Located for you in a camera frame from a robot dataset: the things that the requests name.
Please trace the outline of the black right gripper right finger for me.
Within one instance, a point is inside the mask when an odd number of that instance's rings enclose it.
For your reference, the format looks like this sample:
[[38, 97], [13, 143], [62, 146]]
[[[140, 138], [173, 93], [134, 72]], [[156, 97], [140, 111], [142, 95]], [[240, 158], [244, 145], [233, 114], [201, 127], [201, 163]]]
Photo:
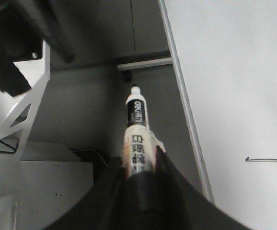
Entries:
[[166, 230], [247, 230], [201, 195], [156, 147], [156, 182]]

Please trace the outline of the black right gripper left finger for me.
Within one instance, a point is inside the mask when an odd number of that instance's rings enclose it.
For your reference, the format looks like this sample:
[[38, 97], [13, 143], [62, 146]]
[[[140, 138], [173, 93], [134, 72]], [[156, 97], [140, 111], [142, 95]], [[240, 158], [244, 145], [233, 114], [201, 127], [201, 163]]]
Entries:
[[92, 189], [46, 230], [116, 230], [120, 221], [120, 201], [125, 181], [121, 157], [109, 162]]

